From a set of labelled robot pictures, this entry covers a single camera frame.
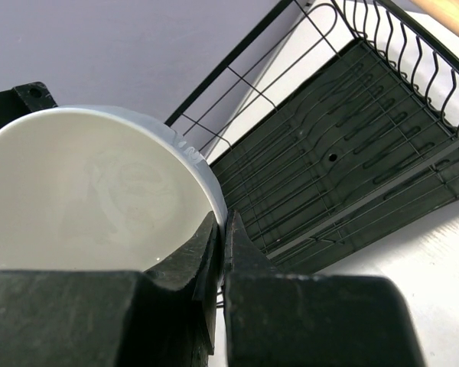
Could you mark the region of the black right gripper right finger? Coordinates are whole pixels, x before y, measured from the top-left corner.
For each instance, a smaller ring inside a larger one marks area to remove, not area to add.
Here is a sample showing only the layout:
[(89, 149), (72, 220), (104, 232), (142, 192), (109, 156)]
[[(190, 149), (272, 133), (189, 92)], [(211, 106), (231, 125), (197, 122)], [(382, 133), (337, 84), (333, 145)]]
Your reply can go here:
[(230, 210), (223, 313), (231, 366), (423, 366), (405, 298), (388, 278), (285, 274)]

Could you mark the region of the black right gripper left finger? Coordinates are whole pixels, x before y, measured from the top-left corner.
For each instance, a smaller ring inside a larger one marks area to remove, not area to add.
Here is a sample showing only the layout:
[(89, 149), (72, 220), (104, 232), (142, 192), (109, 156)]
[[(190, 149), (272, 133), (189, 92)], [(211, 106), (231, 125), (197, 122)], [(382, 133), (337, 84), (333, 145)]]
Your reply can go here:
[(0, 366), (205, 366), (219, 228), (147, 271), (0, 271)]

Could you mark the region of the pale blue white bowl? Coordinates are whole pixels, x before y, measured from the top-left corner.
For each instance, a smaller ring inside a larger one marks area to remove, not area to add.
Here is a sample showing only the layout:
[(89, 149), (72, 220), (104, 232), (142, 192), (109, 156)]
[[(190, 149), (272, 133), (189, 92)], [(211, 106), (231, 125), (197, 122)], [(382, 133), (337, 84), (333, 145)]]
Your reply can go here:
[(145, 271), (207, 214), (221, 186), (185, 137), (115, 106), (63, 106), (0, 128), (0, 270)]

